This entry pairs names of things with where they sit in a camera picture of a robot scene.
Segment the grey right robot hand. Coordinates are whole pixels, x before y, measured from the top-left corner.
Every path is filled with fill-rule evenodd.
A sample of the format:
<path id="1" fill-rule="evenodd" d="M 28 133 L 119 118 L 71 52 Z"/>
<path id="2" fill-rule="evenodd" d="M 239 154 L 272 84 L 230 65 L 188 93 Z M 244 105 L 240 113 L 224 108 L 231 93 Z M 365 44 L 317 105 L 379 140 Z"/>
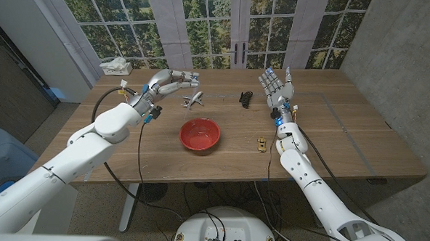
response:
<path id="1" fill-rule="evenodd" d="M 290 102 L 294 96 L 292 75 L 290 68 L 285 69 L 285 80 L 282 81 L 272 68 L 267 68 L 261 76 L 259 83 L 267 95 L 267 105 L 269 108 L 280 109 L 285 103 Z"/>

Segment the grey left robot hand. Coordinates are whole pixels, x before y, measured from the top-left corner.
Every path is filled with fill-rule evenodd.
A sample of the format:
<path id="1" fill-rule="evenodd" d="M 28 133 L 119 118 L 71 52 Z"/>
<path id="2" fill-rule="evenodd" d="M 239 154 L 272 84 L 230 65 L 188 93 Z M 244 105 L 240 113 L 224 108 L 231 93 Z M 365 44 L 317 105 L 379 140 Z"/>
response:
<path id="1" fill-rule="evenodd" d="M 200 74 L 191 71 L 164 69 L 158 71 L 147 83 L 147 95 L 153 102 L 159 102 L 167 95 L 180 89 L 197 88 Z"/>

